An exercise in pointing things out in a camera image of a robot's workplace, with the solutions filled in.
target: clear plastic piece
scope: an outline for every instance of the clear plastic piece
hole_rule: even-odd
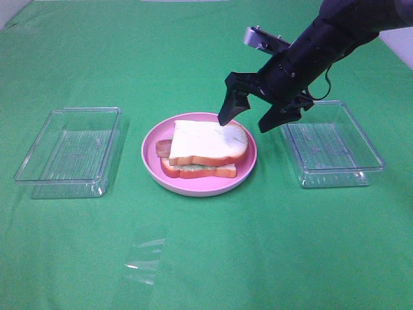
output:
[[[51,111],[15,182],[31,185],[32,198],[104,195],[119,146],[120,114],[119,108]]]
[[[370,184],[383,160],[341,101],[318,101],[303,117],[281,127],[302,187]]]

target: cable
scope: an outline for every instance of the cable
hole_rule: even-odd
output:
[[[326,97],[330,94],[330,91],[331,91],[331,81],[330,81],[330,78],[328,77],[328,71],[330,71],[330,68],[331,68],[332,65],[333,65],[333,64],[331,64],[331,65],[327,68],[327,70],[326,70],[326,72],[325,72],[325,80],[326,80],[327,83],[328,83],[328,91],[327,91],[327,93],[325,94],[325,96],[323,96],[323,97],[321,97],[321,98],[314,98],[314,97],[312,96],[312,94],[310,93],[310,91],[308,90],[308,87],[305,89],[305,94],[306,94],[308,97],[310,97],[312,100],[323,100],[324,98],[326,98]]]

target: white wall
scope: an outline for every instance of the white wall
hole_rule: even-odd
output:
[[[413,27],[382,31],[380,39],[413,69]]]
[[[0,0],[0,30],[31,0]]]

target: bacon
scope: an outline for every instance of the bacon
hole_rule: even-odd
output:
[[[172,139],[164,139],[156,141],[155,148],[156,154],[158,157],[169,157],[170,154],[170,146],[172,144]]]

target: bread crust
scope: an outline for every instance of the bread crust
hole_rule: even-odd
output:
[[[206,165],[206,166],[222,166],[228,165],[230,163],[239,163],[243,161],[248,154],[248,146],[245,149],[244,153],[240,156],[236,157],[224,157],[224,158],[208,158],[208,157],[201,157],[201,156],[188,156],[188,157],[177,157],[177,158],[169,158],[169,164],[171,166],[184,166],[184,165],[191,165],[193,163],[198,165]]]
[[[215,169],[201,169],[201,170],[181,170],[176,166],[169,165],[168,158],[160,158],[162,171],[170,178],[184,178],[194,179],[203,178],[206,176],[217,176],[220,178],[235,178],[237,176],[236,169],[229,169],[228,167],[220,166]]]

